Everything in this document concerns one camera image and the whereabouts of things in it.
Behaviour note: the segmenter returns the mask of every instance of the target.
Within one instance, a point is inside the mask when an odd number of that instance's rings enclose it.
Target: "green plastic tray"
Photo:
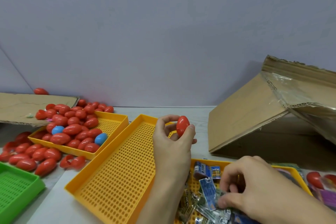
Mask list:
[[[43,189],[34,174],[0,162],[0,222],[10,223]]]

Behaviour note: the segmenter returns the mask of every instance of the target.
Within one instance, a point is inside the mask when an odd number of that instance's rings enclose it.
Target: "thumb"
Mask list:
[[[243,194],[240,193],[226,193],[218,199],[218,206],[222,209],[227,207],[233,207],[238,210],[244,211],[243,209]]]
[[[185,130],[179,141],[182,141],[182,144],[187,146],[190,150],[195,135],[196,135],[195,126],[191,124],[187,127],[187,129]]]

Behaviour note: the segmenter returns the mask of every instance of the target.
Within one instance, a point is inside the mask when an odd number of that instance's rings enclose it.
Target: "perforated tray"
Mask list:
[[[37,175],[0,162],[0,223],[10,223],[44,187]]]
[[[64,145],[57,145],[51,142],[43,141],[40,139],[34,138],[35,133],[38,131],[45,130],[46,126],[41,127],[32,133],[28,138],[36,144],[42,144],[49,148],[57,148],[60,151],[72,154],[75,156],[84,156],[87,159],[93,159],[97,154],[99,154],[111,141],[115,139],[115,137],[120,134],[120,132],[128,126],[128,117],[123,114],[116,113],[108,113],[108,112],[95,112],[98,117],[99,124],[96,128],[100,128],[103,133],[107,133],[107,140],[99,147],[99,149],[95,153],[90,153],[87,151],[82,151],[78,149],[74,149]]]
[[[65,186],[104,223],[136,223],[155,175],[156,121],[138,116]]]
[[[190,172],[191,172],[191,176],[189,178],[188,181],[188,186],[189,188],[196,194],[199,195],[199,189],[200,189],[200,183],[199,181],[197,181],[196,179],[194,179],[193,177],[193,173],[194,173],[194,165],[196,161],[200,161],[208,166],[220,166],[221,171],[224,170],[224,168],[229,165],[231,162],[227,162],[227,161],[214,161],[214,160],[207,160],[207,159],[191,159],[191,166],[190,166]],[[281,168],[283,170],[286,170],[288,172],[290,172],[290,174],[292,175],[292,177],[300,184],[300,186],[302,187],[302,189],[307,192],[309,195],[312,196],[312,193],[310,192],[308,186],[306,185],[305,181],[302,179],[302,177],[300,176],[300,174],[298,173],[298,171],[295,168],[292,167],[278,167],[278,166],[273,166],[275,168]],[[190,219],[190,224],[195,224],[195,219],[196,218],[201,218],[202,215],[197,212],[196,210],[193,211],[192,215],[191,215],[191,219]],[[174,221],[175,224],[181,223],[181,221],[175,219]]]

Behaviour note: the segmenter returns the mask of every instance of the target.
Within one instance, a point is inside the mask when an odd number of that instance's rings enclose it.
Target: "plastic egg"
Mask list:
[[[52,129],[51,133],[54,135],[54,134],[57,134],[57,133],[62,133],[63,130],[64,130],[63,126],[56,126]]]
[[[101,133],[98,136],[96,136],[94,142],[95,144],[98,144],[99,146],[101,146],[107,139],[107,133]]]

